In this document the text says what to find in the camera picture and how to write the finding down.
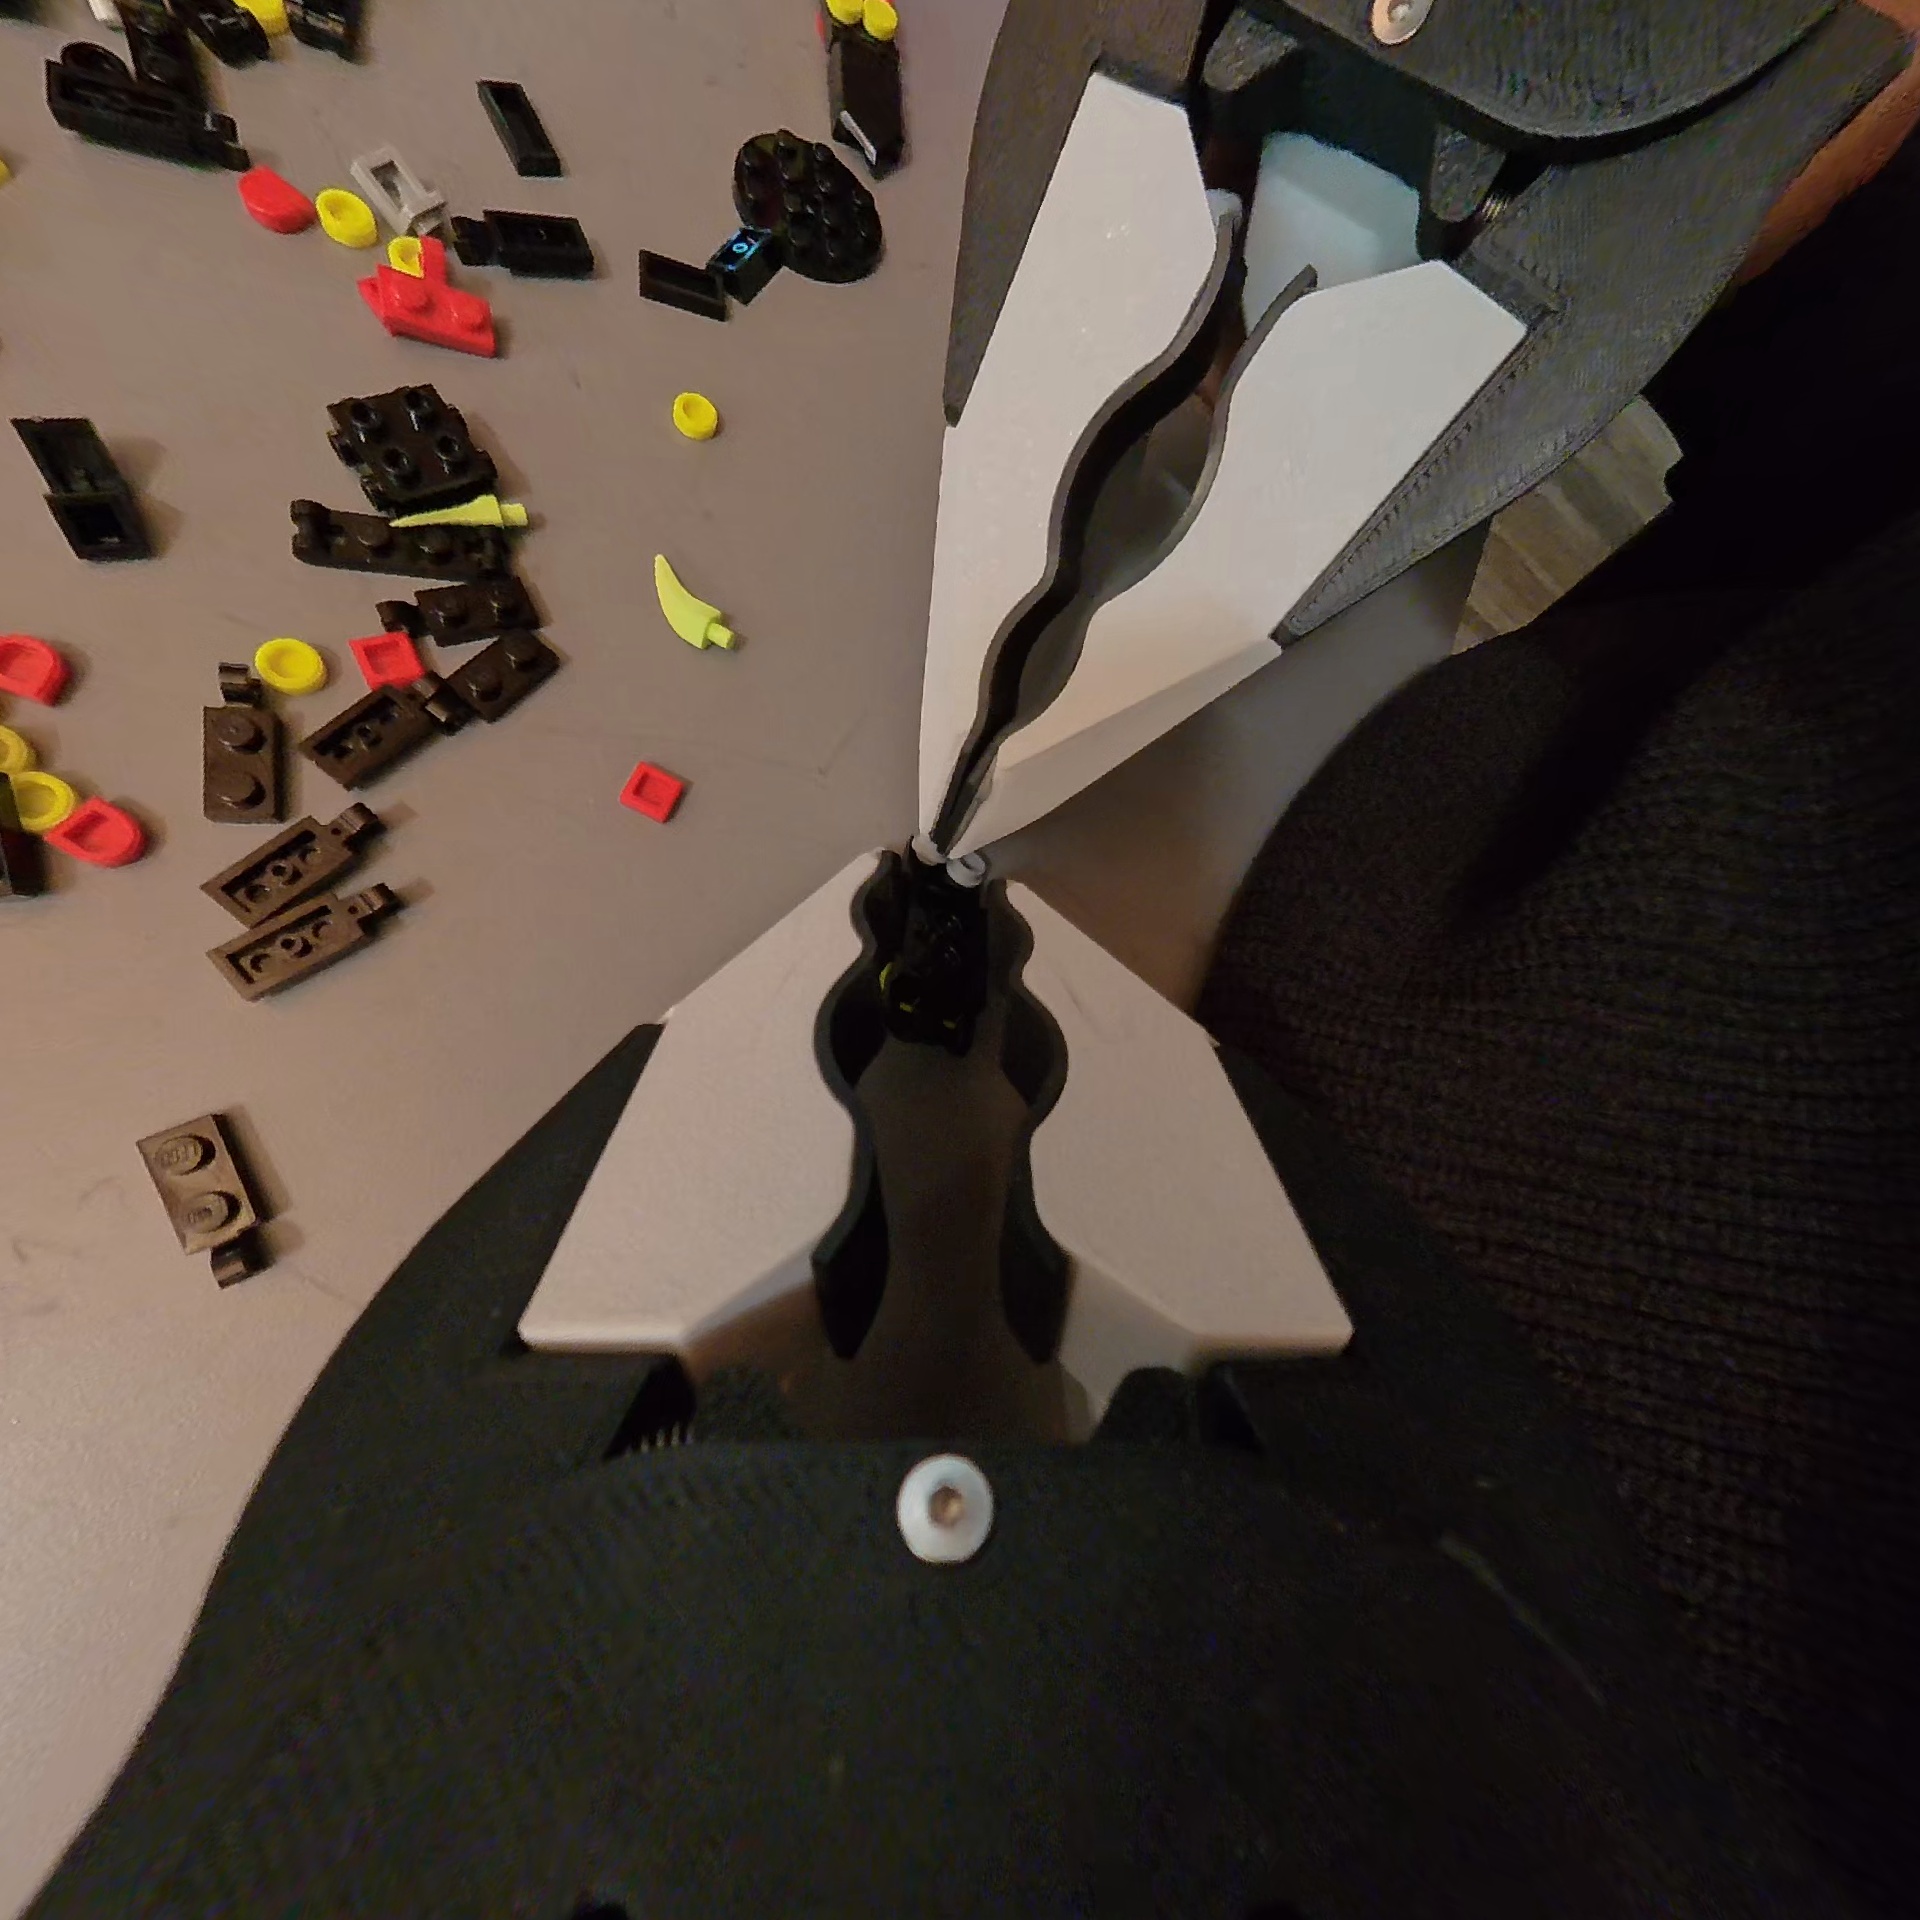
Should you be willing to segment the black flat lego tile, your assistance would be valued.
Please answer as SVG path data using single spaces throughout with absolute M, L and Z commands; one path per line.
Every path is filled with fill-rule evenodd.
M 518 177 L 565 177 L 565 159 L 524 84 L 479 79 L 475 94 Z

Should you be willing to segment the person's black knit sweater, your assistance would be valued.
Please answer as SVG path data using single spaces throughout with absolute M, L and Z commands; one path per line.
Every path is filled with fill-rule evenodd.
M 1407 684 L 1201 990 L 1523 1331 L 1861 1915 L 1916 1915 L 1916 772 L 1907 517 Z

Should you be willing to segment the small black round lego plate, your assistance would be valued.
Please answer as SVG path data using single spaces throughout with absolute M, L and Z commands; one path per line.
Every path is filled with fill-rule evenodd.
M 881 225 L 872 191 L 822 142 L 758 133 L 734 156 L 731 196 L 742 225 L 772 240 L 779 268 L 846 286 L 876 273 Z

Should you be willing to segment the grey lego clip plate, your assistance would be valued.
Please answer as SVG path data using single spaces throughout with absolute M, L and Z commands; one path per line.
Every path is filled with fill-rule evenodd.
M 444 193 L 417 177 L 393 145 L 355 156 L 349 175 L 373 212 L 397 235 L 425 235 L 441 225 Z

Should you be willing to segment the black lego assembly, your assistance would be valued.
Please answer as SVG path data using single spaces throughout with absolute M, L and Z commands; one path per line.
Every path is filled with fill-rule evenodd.
M 968 1053 L 990 987 L 988 883 L 976 857 L 908 848 L 879 912 L 877 999 L 905 1044 Z

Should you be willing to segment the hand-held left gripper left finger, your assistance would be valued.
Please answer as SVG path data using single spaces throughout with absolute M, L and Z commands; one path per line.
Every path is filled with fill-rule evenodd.
M 859 1080 L 889 1039 L 901 854 L 869 853 L 680 999 L 518 1318 L 541 1353 L 668 1353 L 689 1376 L 849 1360 L 889 1217 Z

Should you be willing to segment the red corner lego plate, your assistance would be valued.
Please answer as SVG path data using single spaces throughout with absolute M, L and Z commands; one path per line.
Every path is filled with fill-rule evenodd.
M 358 279 L 356 293 L 397 341 L 487 358 L 499 351 L 488 301 L 449 284 L 438 237 L 393 240 L 389 260 Z

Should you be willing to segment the black square studded lego plate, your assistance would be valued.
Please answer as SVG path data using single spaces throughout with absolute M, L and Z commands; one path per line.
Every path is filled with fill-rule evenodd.
M 327 443 L 390 519 L 459 507 L 495 491 L 495 462 L 459 407 L 430 385 L 334 400 Z

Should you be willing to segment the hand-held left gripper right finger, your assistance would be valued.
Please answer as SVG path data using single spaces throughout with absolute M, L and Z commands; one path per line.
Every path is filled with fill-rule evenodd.
M 998 1301 L 1064 1430 L 1141 1372 L 1342 1353 L 1351 1315 L 1204 1028 L 1029 887 L 992 907 L 1020 1099 Z

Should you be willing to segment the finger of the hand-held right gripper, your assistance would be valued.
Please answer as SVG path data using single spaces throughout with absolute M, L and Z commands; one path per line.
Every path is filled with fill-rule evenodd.
M 1240 203 L 1184 107 L 1087 77 L 971 396 L 947 430 L 918 719 L 921 851 L 960 851 L 1067 685 L 1097 500 L 1185 400 L 1240 288 Z
M 1029 827 L 1280 661 L 1287 617 L 1523 339 L 1523 323 L 1448 265 L 1325 288 L 1305 262 L 1247 327 L 1190 481 L 1128 503 L 1164 528 L 1109 551 L 1093 531 L 1097 575 L 1071 676 L 1015 732 L 953 854 Z M 1189 397 L 1101 495 L 1148 471 L 1152 438 Z

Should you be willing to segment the scattered small lego pieces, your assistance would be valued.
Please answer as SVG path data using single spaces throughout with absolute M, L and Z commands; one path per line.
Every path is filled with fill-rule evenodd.
M 137 1140 L 223 1112 L 277 1269 L 337 1289 L 518 1107 L 909 813 L 947 241 L 936 172 L 877 191 L 872 279 L 775 276 L 712 325 L 635 251 L 739 225 L 735 149 L 828 140 L 814 5 L 371 5 L 356 62 L 204 62 L 307 201 L 393 145 L 448 211 L 576 222 L 585 279 L 448 254 L 495 356 L 397 341 L 320 223 L 241 173 L 110 150 L 40 68 L 83 5 L 4 16 L 4 729 L 51 824 L 4 897 L 4 1324 L 207 1312 Z M 475 83 L 526 86 L 565 177 L 518 177 Z M 430 383 L 524 532 L 396 531 L 334 400 Z M 720 413 L 708 443 L 677 392 Z M 83 559 L 11 415 L 83 415 L 143 559 Z M 653 558 L 735 648 L 664 623 Z M 349 639 L 413 638 L 371 691 Z M 671 822 L 616 803 L 638 760 Z

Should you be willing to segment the black lego plate with clip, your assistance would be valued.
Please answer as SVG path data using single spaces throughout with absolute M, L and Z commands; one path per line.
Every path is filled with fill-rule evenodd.
M 204 1257 L 217 1286 L 252 1279 L 269 1263 L 256 1184 L 223 1112 L 161 1126 L 135 1151 L 180 1253 Z

